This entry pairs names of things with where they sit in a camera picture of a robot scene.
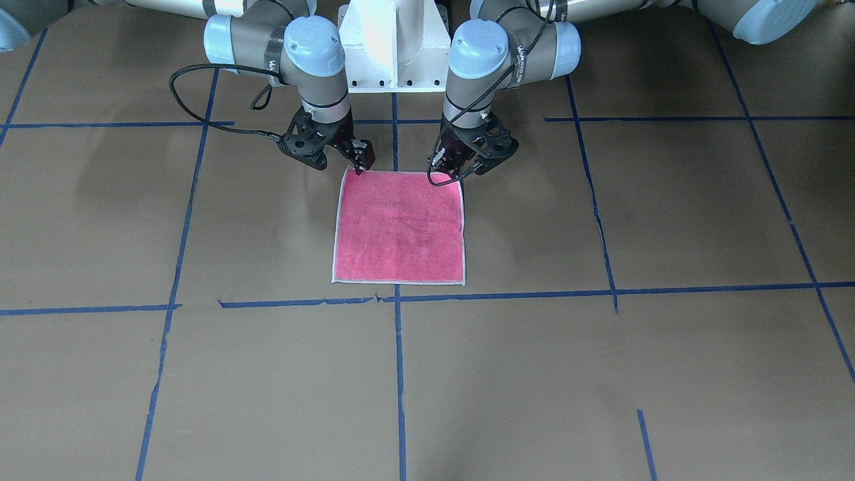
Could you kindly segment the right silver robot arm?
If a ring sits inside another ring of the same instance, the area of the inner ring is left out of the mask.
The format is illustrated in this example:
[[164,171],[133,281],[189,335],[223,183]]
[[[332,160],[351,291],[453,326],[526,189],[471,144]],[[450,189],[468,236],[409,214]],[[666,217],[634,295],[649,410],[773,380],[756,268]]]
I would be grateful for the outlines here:
[[315,1],[128,1],[129,7],[204,19],[202,34],[207,63],[180,68],[169,89],[181,109],[175,82],[183,74],[220,69],[265,79],[252,110],[264,109],[277,86],[297,89],[301,104],[283,134],[254,129],[274,141],[290,158],[315,170],[327,167],[331,147],[355,173],[369,170],[375,150],[357,139],[345,72],[345,52],[338,28],[317,15]]

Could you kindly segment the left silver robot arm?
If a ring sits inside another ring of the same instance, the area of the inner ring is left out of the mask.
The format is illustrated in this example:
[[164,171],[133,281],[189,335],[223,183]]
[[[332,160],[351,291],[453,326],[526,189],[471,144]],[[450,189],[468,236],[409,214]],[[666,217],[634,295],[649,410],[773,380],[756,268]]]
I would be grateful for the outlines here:
[[651,1],[474,1],[451,40],[440,131],[428,156],[434,186],[482,176],[519,143],[492,112],[500,90],[552,80],[577,68],[577,24],[646,9]]

